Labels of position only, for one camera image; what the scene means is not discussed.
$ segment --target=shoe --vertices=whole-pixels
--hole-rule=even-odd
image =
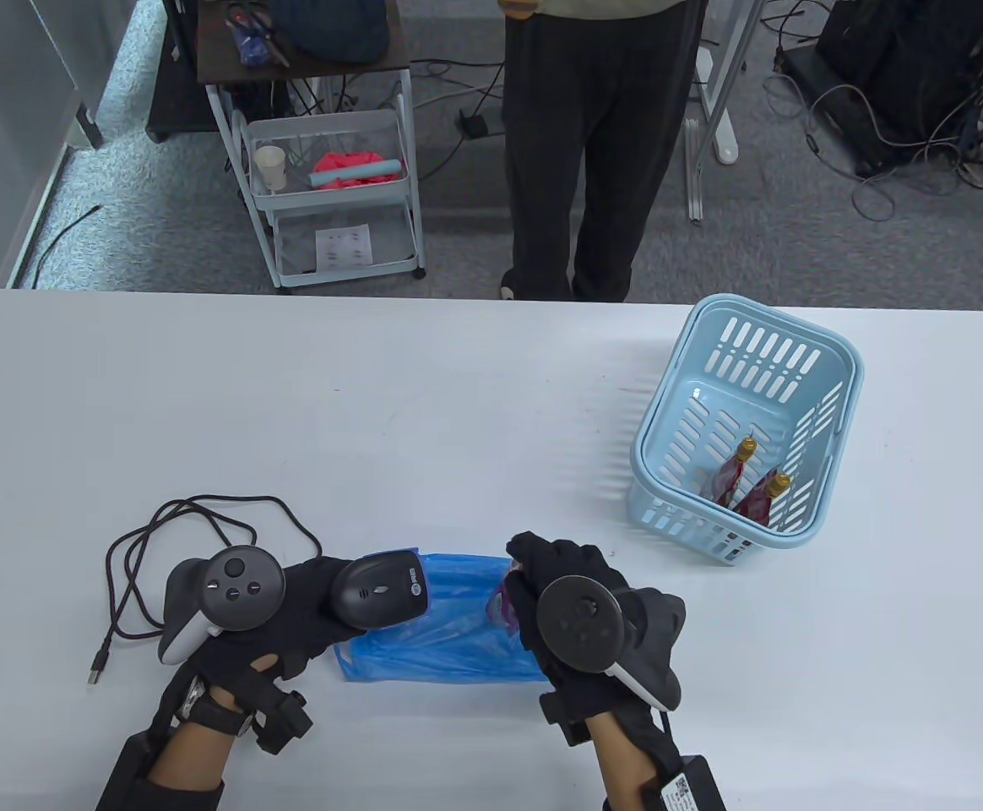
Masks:
[[[505,302],[514,301],[514,286],[513,282],[510,280],[511,270],[502,275],[502,281],[499,282],[499,297]]]

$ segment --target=pink cloth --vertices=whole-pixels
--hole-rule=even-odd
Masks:
[[[338,152],[327,152],[315,165],[314,172],[334,172],[339,169],[349,169],[350,166],[366,166],[368,163],[381,163],[382,155],[378,152],[352,152],[349,155],[340,155]],[[384,174],[382,177],[365,177],[360,181],[334,181],[329,182],[323,188],[349,188],[349,186],[369,186],[374,182],[390,182],[400,179],[400,175]]]

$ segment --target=usb connector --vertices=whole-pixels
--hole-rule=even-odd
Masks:
[[[97,684],[101,674],[105,671],[105,665],[109,661],[109,644],[106,642],[101,649],[94,654],[94,661],[90,664],[90,676],[86,679],[87,684]]]

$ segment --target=controller button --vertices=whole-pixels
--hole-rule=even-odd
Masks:
[[[578,603],[575,606],[575,613],[577,613],[578,617],[582,619],[596,617],[596,612],[596,601],[591,600],[588,597],[583,597],[578,600]]]

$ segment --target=paper sheet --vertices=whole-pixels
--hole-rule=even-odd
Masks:
[[[315,269],[319,273],[372,264],[372,231],[367,223],[315,231]]]

